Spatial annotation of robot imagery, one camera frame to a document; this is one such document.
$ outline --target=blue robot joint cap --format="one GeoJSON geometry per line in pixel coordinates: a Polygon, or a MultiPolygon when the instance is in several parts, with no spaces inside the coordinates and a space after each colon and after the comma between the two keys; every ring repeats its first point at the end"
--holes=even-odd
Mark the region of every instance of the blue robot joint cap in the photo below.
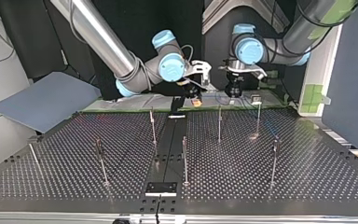
{"type": "Polygon", "coordinates": [[[165,81],[176,82],[185,74],[185,61],[180,54],[169,53],[161,59],[158,71],[165,81]]]}
{"type": "Polygon", "coordinates": [[[255,64],[263,58],[264,47],[258,39],[247,37],[237,44],[235,55],[243,63],[255,64]]]}
{"type": "Polygon", "coordinates": [[[234,26],[234,29],[232,31],[232,34],[234,35],[240,35],[244,33],[254,33],[255,32],[255,26],[249,23],[239,23],[234,26]]]}
{"type": "Polygon", "coordinates": [[[152,44],[155,49],[158,49],[158,48],[168,44],[169,42],[173,41],[174,39],[176,39],[176,37],[172,33],[172,31],[163,30],[153,37],[152,44]]]}

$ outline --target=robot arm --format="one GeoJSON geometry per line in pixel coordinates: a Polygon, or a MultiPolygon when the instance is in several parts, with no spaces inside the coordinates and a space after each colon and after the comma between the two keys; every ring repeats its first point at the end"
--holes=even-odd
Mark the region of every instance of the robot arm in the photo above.
{"type": "Polygon", "coordinates": [[[143,63],[128,51],[90,0],[50,0],[71,22],[117,78],[123,96],[139,94],[161,81],[179,82],[193,74],[209,73],[211,67],[193,67],[183,57],[175,36],[161,31],[152,39],[158,56],[143,63]]]}
{"type": "Polygon", "coordinates": [[[283,39],[265,39],[255,32],[252,24],[234,26],[229,58],[221,68],[227,71],[226,94],[241,96],[243,74],[253,74],[259,80],[267,77],[257,63],[302,65],[307,62],[311,47],[320,39],[322,43],[328,32],[342,24],[358,7],[358,0],[311,0],[283,39]]]}

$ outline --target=green panel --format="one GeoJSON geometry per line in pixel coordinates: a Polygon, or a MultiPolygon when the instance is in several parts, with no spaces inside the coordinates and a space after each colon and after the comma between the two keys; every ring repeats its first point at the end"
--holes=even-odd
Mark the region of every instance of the green panel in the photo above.
{"type": "Polygon", "coordinates": [[[319,104],[322,102],[323,85],[306,85],[300,111],[302,113],[318,112],[319,104]]]}
{"type": "MultiPolygon", "coordinates": [[[[358,0],[336,0],[335,4],[330,8],[324,18],[321,20],[322,23],[335,23],[349,16],[351,10],[356,5],[358,0]]],[[[318,39],[323,36],[329,28],[317,27],[310,34],[308,39],[318,39]]]]}

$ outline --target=metal frame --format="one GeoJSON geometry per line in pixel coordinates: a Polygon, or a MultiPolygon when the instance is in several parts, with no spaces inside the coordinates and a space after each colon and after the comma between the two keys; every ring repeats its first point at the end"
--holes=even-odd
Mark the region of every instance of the metal frame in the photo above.
{"type": "MultiPolygon", "coordinates": [[[[205,35],[235,7],[251,7],[257,11],[264,20],[271,21],[273,5],[273,0],[213,0],[203,13],[202,34],[205,35]]],[[[289,23],[290,21],[277,5],[274,13],[273,28],[277,33],[281,33],[289,23]]]]}

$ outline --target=metal clamp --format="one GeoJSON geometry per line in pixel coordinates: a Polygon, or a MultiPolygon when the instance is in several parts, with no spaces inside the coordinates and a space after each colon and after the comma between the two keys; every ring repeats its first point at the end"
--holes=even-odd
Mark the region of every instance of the metal clamp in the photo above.
{"type": "Polygon", "coordinates": [[[211,84],[209,72],[212,67],[207,62],[194,60],[191,63],[187,62],[187,69],[184,77],[189,77],[194,74],[202,74],[201,76],[201,87],[208,91],[215,91],[216,88],[211,84]]]}

